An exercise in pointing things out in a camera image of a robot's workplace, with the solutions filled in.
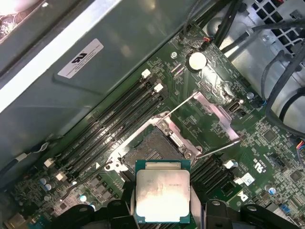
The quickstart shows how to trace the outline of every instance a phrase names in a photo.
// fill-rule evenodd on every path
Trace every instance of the dimm slot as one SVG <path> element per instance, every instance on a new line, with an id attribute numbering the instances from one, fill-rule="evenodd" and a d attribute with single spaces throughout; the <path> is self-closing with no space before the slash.
<path id="1" fill-rule="evenodd" d="M 133 98 L 133 93 L 137 91 L 141 87 L 142 83 L 140 81 L 137 81 L 129 90 L 127 90 L 117 101 L 114 102 L 110 107 L 106 109 L 106 111 L 102 112 L 98 117 L 96 117 L 95 121 L 91 123 L 89 126 L 87 126 L 81 133 L 79 133 L 74 140 L 63 150 L 63 152 L 66 152 L 64 154 L 61 154 L 60 159 L 66 158 L 73 150 L 75 150 L 75 147 L 78 147 L 78 144 L 75 145 L 75 142 L 86 136 L 86 134 L 90 134 L 90 130 L 94 128 L 98 128 L 100 121 L 103 121 L 103 119 L 107 118 L 107 115 L 111 113 L 111 111 L 123 104 L 127 99 L 130 97 Z"/>
<path id="2" fill-rule="evenodd" d="M 151 113 L 152 110 L 154 110 L 156 108 L 156 106 L 161 102 L 162 97 L 159 97 L 158 100 L 156 102 L 154 102 L 151 106 L 149 106 L 141 115 L 140 117 L 145 117 L 148 114 Z M 115 139 L 115 141 L 110 142 L 110 144 L 108 144 L 103 150 L 100 151 L 100 153 L 98 153 L 96 156 L 94 156 L 90 161 L 88 161 L 87 163 L 85 163 L 83 166 L 81 166 L 80 168 L 78 168 L 77 171 L 75 171 L 73 173 L 73 177 L 77 177 L 80 173 L 84 172 L 88 167 L 90 167 L 104 152 L 106 152 L 107 150 L 109 150 L 114 144 L 116 144 L 116 142 L 118 140 L 120 140 L 125 134 L 127 134 L 130 130 L 133 129 L 134 125 L 136 123 L 139 123 L 139 119 L 135 119 L 134 121 L 132 121 L 130 123 L 130 126 L 128 128 L 126 128 L 123 132 L 121 132 Z"/>
<path id="3" fill-rule="evenodd" d="M 123 122 L 126 120 L 126 117 L 128 117 L 130 114 L 132 114 L 135 110 L 137 110 L 139 107 L 142 106 L 142 104 L 140 103 L 141 101 L 146 101 L 147 99 L 149 99 L 151 97 L 151 94 L 145 93 L 144 95 L 146 95 L 145 97 L 142 97 L 140 99 L 137 99 L 133 105 L 129 105 L 128 107 L 126 107 L 125 110 L 121 111 L 119 114 L 116 115 L 116 120 L 111 119 L 110 121 L 107 122 L 107 124 L 105 124 L 105 127 L 102 128 L 98 133 L 96 133 L 92 138 L 90 138 L 90 142 L 87 145 L 84 145 L 81 148 L 81 152 L 77 153 L 75 152 L 74 156 L 72 156 L 71 158 L 69 158 L 70 163 L 68 164 L 67 167 L 71 167 L 71 166 L 78 166 L 79 162 L 81 162 L 83 160 L 84 157 L 86 157 L 87 153 L 90 153 L 89 151 L 92 151 L 92 149 L 101 143 L 102 141 L 106 140 L 111 134 L 110 132 L 115 130 L 116 128 L 118 128 L 120 125 L 123 124 Z M 107 129 L 106 133 L 103 133 L 103 135 L 101 136 L 101 138 L 98 138 L 98 136 L 105 130 Z"/>

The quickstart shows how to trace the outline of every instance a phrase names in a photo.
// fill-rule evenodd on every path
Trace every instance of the green chip substrate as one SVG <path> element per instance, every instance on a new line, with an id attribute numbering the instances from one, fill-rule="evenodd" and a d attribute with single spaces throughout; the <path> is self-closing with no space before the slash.
<path id="1" fill-rule="evenodd" d="M 190 169 L 190 160 L 136 161 L 138 223 L 190 223 Z"/>

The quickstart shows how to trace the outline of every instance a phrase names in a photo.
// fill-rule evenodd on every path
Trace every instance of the metal panel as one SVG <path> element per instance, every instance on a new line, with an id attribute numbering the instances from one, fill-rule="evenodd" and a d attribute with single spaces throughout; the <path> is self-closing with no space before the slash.
<path id="1" fill-rule="evenodd" d="M 69 26 L 60 22 L 55 31 L 65 29 L 37 43 L 33 52 L 52 39 L 34 58 L 26 56 L 20 64 L 29 63 L 16 75 L 14 69 L 8 73 L 14 78 L 0 90 L 13 100 L 19 96 L 16 90 L 29 87 L 0 114 L 2 166 L 51 134 L 65 134 L 177 32 L 194 2 L 95 0 Z M 71 79 L 57 75 L 93 39 L 104 48 Z M 30 85 L 27 78 L 36 81 Z"/>
<path id="2" fill-rule="evenodd" d="M 278 8 L 273 4 L 273 0 L 244 0 L 244 3 L 247 4 L 247 11 L 244 13 L 238 13 L 237 17 L 230 29 L 228 37 L 224 40 L 221 49 L 228 44 L 232 43 L 236 38 L 238 38 L 241 34 L 243 34 L 247 29 L 252 28 L 257 25 L 265 24 L 264 21 L 266 19 L 271 19 L 272 15 L 275 12 L 278 12 L 283 21 L 292 21 L 294 20 L 290 14 L 298 10 L 301 15 L 305 15 L 305 2 L 303 0 L 293 0 L 293 1 L 284 1 L 284 3 Z M 258 6 L 257 9 L 253 8 L 253 4 Z M 270 3 L 274 10 L 271 13 L 268 13 L 264 8 L 264 5 Z M 261 19 L 257 12 L 263 9 L 266 14 L 264 19 Z M 205 28 L 206 31 L 213 35 L 217 30 L 218 25 L 221 23 L 221 19 L 225 13 L 224 11 L 220 12 L 214 19 L 210 21 L 210 23 Z M 287 36 L 287 33 L 290 31 L 295 31 L 295 29 L 290 29 L 288 31 L 282 31 L 288 39 L 288 43 L 284 45 L 280 42 L 280 40 L 272 33 L 272 31 L 262 31 L 257 36 L 253 36 L 248 39 L 246 42 L 239 45 L 239 47 L 233 49 L 232 51 L 226 53 L 229 60 L 235 65 L 235 67 L 242 73 L 244 77 L 246 77 L 249 82 L 252 84 L 253 88 L 260 93 L 260 82 L 261 76 L 264 71 L 265 66 L 275 57 L 275 55 L 283 49 L 286 53 L 290 53 L 287 47 L 289 45 L 294 44 L 298 41 L 291 41 Z M 265 94 L 268 97 L 274 84 L 283 73 L 285 67 L 287 66 L 287 62 L 277 62 L 270 69 L 267 80 L 266 80 L 266 89 Z M 305 85 L 305 69 L 303 68 L 301 72 L 294 73 L 291 79 L 288 81 L 287 85 L 283 89 L 283 91 L 279 94 L 274 106 L 273 111 L 278 115 L 285 104 L 285 102 L 293 95 L 297 88 L 301 85 Z M 287 112 L 285 117 L 285 124 L 298 129 L 300 131 L 305 132 L 305 123 L 301 120 L 304 118 L 305 106 L 304 106 L 305 98 L 300 98 L 297 100 Z"/>

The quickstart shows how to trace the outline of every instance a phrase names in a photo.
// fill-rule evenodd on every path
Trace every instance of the green circuit board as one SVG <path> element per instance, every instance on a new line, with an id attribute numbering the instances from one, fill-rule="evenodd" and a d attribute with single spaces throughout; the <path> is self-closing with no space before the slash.
<path id="1" fill-rule="evenodd" d="M 199 27 L 195 26 L 190 31 L 190 35 L 198 36 L 199 34 L 205 36 Z M 230 188 L 225 191 L 221 187 L 212 189 L 209 198 L 224 200 L 236 210 L 247 203 L 256 203 L 264 207 L 270 203 L 275 203 L 279 207 L 284 205 L 290 209 L 289 212 L 286 212 L 287 216 L 294 220 L 298 219 L 299 226 L 304 227 L 305 187 L 303 181 L 305 173 L 297 160 L 295 143 L 289 140 L 290 135 L 287 132 L 268 122 L 259 95 L 251 88 L 245 76 L 242 76 L 212 43 L 207 45 L 203 51 L 207 58 L 207 65 L 204 69 L 199 73 L 188 70 L 186 66 L 188 54 L 199 50 L 201 43 L 201 41 L 183 40 L 179 35 L 173 37 L 48 152 L 36 164 L 38 172 L 18 183 L 11 194 L 16 197 L 28 193 L 23 205 L 25 207 L 29 203 L 37 205 L 39 209 L 33 212 L 34 215 L 44 215 L 45 218 L 51 220 L 53 215 L 57 216 L 62 213 L 59 199 L 69 185 L 53 181 L 56 183 L 55 188 L 49 193 L 41 188 L 41 184 L 37 183 L 37 180 L 50 176 L 50 170 L 44 167 L 43 162 L 50 157 L 56 159 L 57 155 L 67 152 L 68 145 L 81 141 L 78 137 L 80 133 L 88 129 L 99 115 L 103 114 L 122 94 L 137 83 L 141 78 L 141 73 L 148 69 L 155 82 L 152 86 L 157 83 L 164 86 L 163 99 L 158 101 L 156 97 L 150 98 L 153 105 L 150 109 L 146 109 L 146 107 L 151 105 L 146 104 L 143 100 L 136 112 L 124 117 L 132 122 L 132 126 L 121 136 L 121 140 L 126 139 L 153 115 L 173 110 L 195 91 L 200 91 L 211 103 L 221 106 L 228 113 L 232 118 L 231 127 L 241 138 L 240 144 L 218 152 L 217 157 L 222 161 L 236 160 L 238 167 L 231 169 L 230 173 L 234 175 L 234 178 L 240 178 L 243 183 L 237 185 L 232 179 Z M 239 107 L 232 110 L 232 105 L 236 102 Z M 189 100 L 173 112 L 171 119 L 180 128 L 182 136 L 190 140 L 194 146 L 200 147 L 203 152 L 230 141 L 219 125 L 218 118 L 209 114 L 195 99 Z M 144 131 L 129 144 L 129 147 L 137 146 L 151 131 L 151 129 Z M 104 164 L 113 150 L 112 147 L 99 154 L 92 166 L 79 173 L 77 178 L 81 180 L 92 173 L 96 163 Z M 70 148 L 69 155 L 75 154 L 76 150 Z M 208 160 L 208 158 L 199 160 L 192 168 L 193 174 L 208 163 Z M 112 198 L 121 197 L 124 181 L 116 172 L 102 172 L 100 177 L 100 182 L 105 182 L 104 186 L 112 190 Z M 99 207 L 105 206 L 109 198 L 103 198 L 103 192 L 101 195 L 97 194 L 97 186 L 92 187 L 90 182 L 92 180 L 76 188 L 70 194 L 69 201 L 78 199 L 85 192 L 90 192 L 89 196 L 99 201 Z M 265 191 L 267 185 L 276 188 L 275 195 L 270 195 Z M 50 196 L 51 201 L 45 200 L 46 195 Z M 78 200 L 72 201 L 72 204 L 78 203 Z M 49 208 L 55 209 L 56 214 L 47 212 Z M 195 228 L 194 222 L 192 221 L 187 228 Z"/>

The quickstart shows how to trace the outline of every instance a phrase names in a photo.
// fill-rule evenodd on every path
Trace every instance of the label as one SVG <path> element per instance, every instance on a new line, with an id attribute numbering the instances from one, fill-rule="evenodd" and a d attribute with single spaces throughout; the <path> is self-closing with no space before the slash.
<path id="1" fill-rule="evenodd" d="M 255 179 L 253 178 L 253 176 L 251 176 L 250 173 L 246 173 L 241 179 L 247 186 L 249 186 L 255 181 Z"/>
<path id="2" fill-rule="evenodd" d="M 98 39 L 94 39 L 79 54 L 77 54 L 58 75 L 72 78 L 86 63 L 88 63 L 104 46 Z"/>

